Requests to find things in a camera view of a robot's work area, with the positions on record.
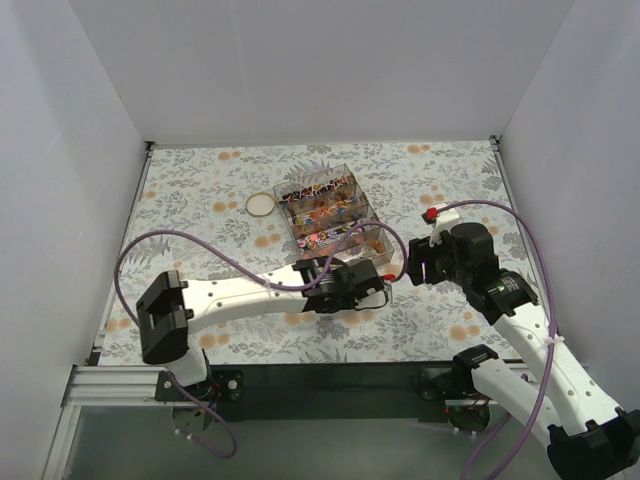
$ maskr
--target cable tie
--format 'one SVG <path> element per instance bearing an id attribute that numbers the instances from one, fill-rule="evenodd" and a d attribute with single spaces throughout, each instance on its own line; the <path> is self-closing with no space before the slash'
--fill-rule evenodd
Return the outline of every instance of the cable tie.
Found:
<path id="1" fill-rule="evenodd" d="M 558 335 L 555 338 L 551 338 L 549 336 L 547 336 L 544 340 L 540 341 L 540 346 L 538 348 L 536 348 L 536 352 L 538 350 L 543 350 L 546 349 L 549 345 L 553 344 L 553 345 L 560 345 L 561 343 L 564 343 L 564 337 L 561 335 Z"/>
<path id="2" fill-rule="evenodd" d="M 264 283 L 262 284 L 262 286 L 267 289 L 267 296 L 271 298 L 271 293 L 272 293 L 271 281 L 268 278 L 264 278 Z"/>

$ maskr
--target round lid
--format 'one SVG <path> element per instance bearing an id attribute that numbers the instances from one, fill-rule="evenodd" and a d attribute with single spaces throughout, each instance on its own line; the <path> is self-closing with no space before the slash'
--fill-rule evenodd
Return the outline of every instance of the round lid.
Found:
<path id="1" fill-rule="evenodd" d="M 266 217 L 276 208 L 276 199 L 267 192 L 258 192 L 247 198 L 247 212 L 254 217 Z"/>

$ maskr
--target black bracket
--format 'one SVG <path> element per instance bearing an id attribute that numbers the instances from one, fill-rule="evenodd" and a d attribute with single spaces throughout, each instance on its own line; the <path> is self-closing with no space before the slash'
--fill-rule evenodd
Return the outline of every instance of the black bracket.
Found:
<path id="1" fill-rule="evenodd" d="M 142 360 L 147 365 L 165 365 L 187 353 L 187 322 L 193 318 L 182 296 L 187 287 L 178 271 L 170 270 L 158 275 L 137 301 Z"/>
<path id="2" fill-rule="evenodd" d="M 215 400 L 216 403 L 238 402 L 242 399 L 244 375 L 242 370 L 210 370 L 207 380 L 185 387 L 191 395 L 202 401 Z M 157 402 L 183 402 L 187 399 L 178 390 L 167 372 L 158 374 Z"/>
<path id="3" fill-rule="evenodd" d="M 588 431 L 568 436 L 564 428 L 551 425 L 547 455 L 562 480 L 604 480 L 636 464 L 640 457 L 640 411 L 626 413 Z"/>
<path id="4" fill-rule="evenodd" d="M 300 272 L 305 283 L 316 279 L 324 269 L 327 257 L 298 260 L 293 269 Z M 371 294 L 386 289 L 370 259 L 360 259 L 347 265 L 337 261 L 327 276 L 314 288 L 302 294 L 309 299 L 305 312 L 335 313 L 340 310 L 354 310 L 361 300 Z"/>
<path id="5" fill-rule="evenodd" d="M 476 393 L 473 386 L 471 370 L 478 368 L 482 362 L 498 358 L 498 354 L 484 344 L 467 348 L 453 357 L 452 376 L 454 384 L 464 395 Z"/>
<path id="6" fill-rule="evenodd" d="M 501 269 L 487 227 L 467 222 L 441 234 L 431 247 L 430 237 L 409 242 L 407 273 L 414 285 L 436 285 L 448 280 L 462 288 L 469 304 L 490 325 L 502 315 L 513 316 L 526 303 L 537 305 L 538 297 L 521 275 Z"/>

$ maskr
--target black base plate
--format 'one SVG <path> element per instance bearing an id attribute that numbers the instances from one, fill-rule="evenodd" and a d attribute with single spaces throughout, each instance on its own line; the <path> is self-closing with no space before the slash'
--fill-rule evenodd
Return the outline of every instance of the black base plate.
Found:
<path id="1" fill-rule="evenodd" d="M 445 399 L 463 398 L 443 375 L 452 362 L 216 365 L 211 377 L 222 387 L 218 412 L 228 421 L 283 419 L 412 418 L 446 422 Z M 158 376 L 155 399 L 184 401 L 168 377 Z M 229 380 L 237 388 L 228 389 Z M 188 388 L 206 395 L 210 385 Z"/>

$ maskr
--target floral tablecloth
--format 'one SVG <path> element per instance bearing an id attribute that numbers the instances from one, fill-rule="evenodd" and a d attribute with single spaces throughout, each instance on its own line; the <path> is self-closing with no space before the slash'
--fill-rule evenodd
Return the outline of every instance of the floral tablecloth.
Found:
<path id="1" fill-rule="evenodd" d="M 183 230 L 256 272 L 297 257 L 284 218 L 277 211 L 254 218 L 244 209 L 246 199 L 305 172 L 348 164 L 380 219 L 406 243 L 429 234 L 420 214 L 431 204 L 465 199 L 508 203 L 489 142 L 158 149 L 150 162 L 128 239 L 160 228 Z M 461 214 L 487 225 L 502 265 L 535 284 L 508 214 L 490 207 L 467 207 Z M 396 248 L 382 270 L 397 273 L 401 261 Z M 170 269 L 179 269 L 185 279 L 237 275 L 197 245 L 155 237 L 136 247 L 124 265 L 126 298 L 134 304 L 159 273 Z M 245 318 L 200 332 L 198 342 L 212 364 L 450 360 L 478 343 L 505 359 L 517 358 L 456 286 L 414 287 L 408 278 L 394 285 L 393 303 L 381 310 Z M 99 364 L 142 364 L 138 329 L 117 300 Z"/>

